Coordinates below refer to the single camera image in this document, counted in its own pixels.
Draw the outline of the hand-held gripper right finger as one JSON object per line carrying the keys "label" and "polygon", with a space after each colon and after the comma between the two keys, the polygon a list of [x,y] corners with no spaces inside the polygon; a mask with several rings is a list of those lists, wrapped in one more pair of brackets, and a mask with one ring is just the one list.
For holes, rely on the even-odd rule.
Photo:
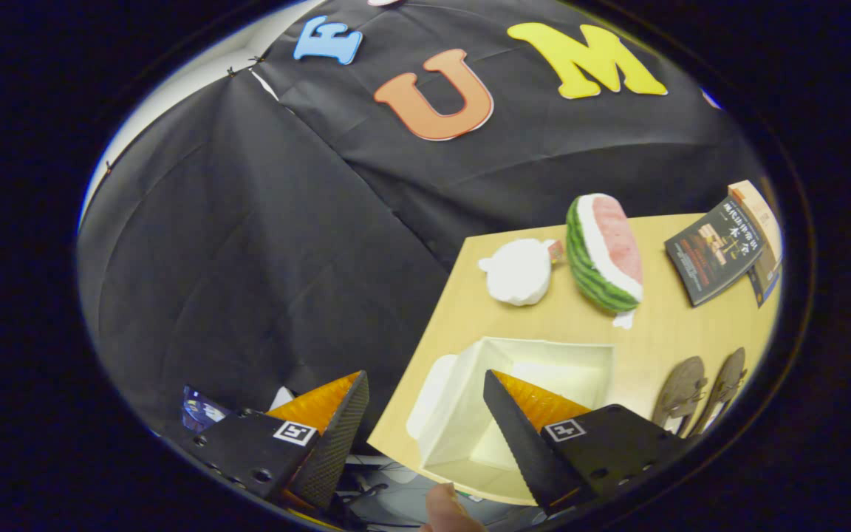
{"label": "hand-held gripper right finger", "polygon": [[531,498],[550,516],[625,494],[692,445],[619,404],[591,410],[499,370],[484,374],[482,396]]}

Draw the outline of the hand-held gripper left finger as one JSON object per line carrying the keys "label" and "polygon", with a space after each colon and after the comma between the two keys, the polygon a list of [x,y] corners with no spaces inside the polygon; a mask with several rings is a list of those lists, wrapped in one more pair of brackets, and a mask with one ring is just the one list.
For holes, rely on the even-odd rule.
{"label": "hand-held gripper left finger", "polygon": [[196,427],[178,446],[259,499],[327,511],[368,403],[363,370],[266,413],[227,411],[191,397],[183,411]]}

